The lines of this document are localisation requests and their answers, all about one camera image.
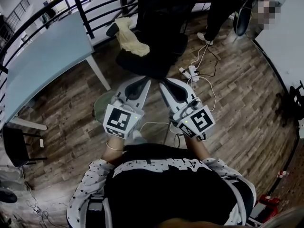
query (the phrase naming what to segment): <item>white sneaker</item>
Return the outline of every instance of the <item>white sneaker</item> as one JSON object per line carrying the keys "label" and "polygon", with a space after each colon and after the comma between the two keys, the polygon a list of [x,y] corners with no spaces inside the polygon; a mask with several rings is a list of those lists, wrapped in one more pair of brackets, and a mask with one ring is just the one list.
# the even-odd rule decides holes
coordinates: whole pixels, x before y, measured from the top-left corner
{"label": "white sneaker", "polygon": [[133,133],[132,133],[132,139],[135,140],[138,137],[142,137],[141,132],[138,131],[138,130],[134,130]]}
{"label": "white sneaker", "polygon": [[199,32],[199,33],[197,33],[197,35],[198,35],[198,38],[199,38],[200,40],[205,41],[205,42],[206,42],[208,45],[210,45],[210,46],[213,45],[213,40],[212,40],[212,41],[206,40],[206,39],[205,39],[205,34]]}

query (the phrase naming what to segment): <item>chair backrest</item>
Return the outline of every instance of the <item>chair backrest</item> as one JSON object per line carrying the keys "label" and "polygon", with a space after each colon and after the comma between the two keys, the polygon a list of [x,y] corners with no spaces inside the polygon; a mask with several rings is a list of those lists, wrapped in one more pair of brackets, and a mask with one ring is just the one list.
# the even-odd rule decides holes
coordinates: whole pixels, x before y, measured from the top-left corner
{"label": "chair backrest", "polygon": [[16,167],[25,165],[29,161],[29,154],[22,130],[4,126],[2,129],[2,137],[5,152],[13,165]]}
{"label": "chair backrest", "polygon": [[195,3],[196,0],[138,0],[136,28],[145,37],[170,39],[180,33]]}

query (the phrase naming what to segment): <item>bracelet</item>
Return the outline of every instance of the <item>bracelet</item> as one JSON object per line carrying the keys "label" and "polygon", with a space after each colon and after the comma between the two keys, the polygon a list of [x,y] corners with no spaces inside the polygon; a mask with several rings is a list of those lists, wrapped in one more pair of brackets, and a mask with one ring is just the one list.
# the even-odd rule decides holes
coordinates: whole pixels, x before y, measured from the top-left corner
{"label": "bracelet", "polygon": [[123,151],[123,150],[118,150],[118,149],[114,149],[114,148],[110,147],[110,146],[108,145],[108,142],[106,142],[105,144],[106,144],[106,146],[107,146],[108,148],[110,148],[111,150]]}

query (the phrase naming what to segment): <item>light blue table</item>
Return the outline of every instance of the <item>light blue table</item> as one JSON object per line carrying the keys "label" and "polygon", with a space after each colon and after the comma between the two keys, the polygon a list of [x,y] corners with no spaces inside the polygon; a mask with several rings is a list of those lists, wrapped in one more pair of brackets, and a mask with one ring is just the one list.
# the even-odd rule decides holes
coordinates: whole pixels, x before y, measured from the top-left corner
{"label": "light blue table", "polygon": [[8,66],[5,122],[46,130],[45,125],[15,117],[16,113],[46,85],[85,59],[105,88],[110,90],[91,56],[93,51],[79,12],[54,23]]}

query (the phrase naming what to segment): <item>black chair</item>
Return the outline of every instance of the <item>black chair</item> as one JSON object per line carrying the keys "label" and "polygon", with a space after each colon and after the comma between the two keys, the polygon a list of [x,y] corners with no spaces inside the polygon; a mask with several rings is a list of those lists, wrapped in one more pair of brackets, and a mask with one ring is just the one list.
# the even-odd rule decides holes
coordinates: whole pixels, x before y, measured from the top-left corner
{"label": "black chair", "polygon": [[304,118],[304,96],[301,95],[300,89],[304,89],[304,85],[300,80],[300,86],[296,89],[291,86],[289,94],[282,96],[281,94],[276,94],[277,97],[281,98],[282,104],[275,111],[276,114],[283,112],[283,127],[286,126],[287,120],[289,118],[294,118],[296,120],[302,120]]}
{"label": "black chair", "polygon": [[36,164],[36,162],[33,161],[46,160],[46,157],[34,159],[29,158],[26,146],[30,144],[25,143],[23,136],[41,138],[40,135],[23,133],[20,129],[9,128],[6,126],[2,129],[5,152],[13,165],[21,167],[23,165]]}
{"label": "black chair", "polygon": [[[140,57],[122,49],[116,58],[117,64],[138,75],[166,77],[186,49],[188,37],[181,28],[195,3],[196,0],[138,0],[135,35],[150,47],[150,52]],[[107,35],[112,37],[118,30],[114,23]]]}

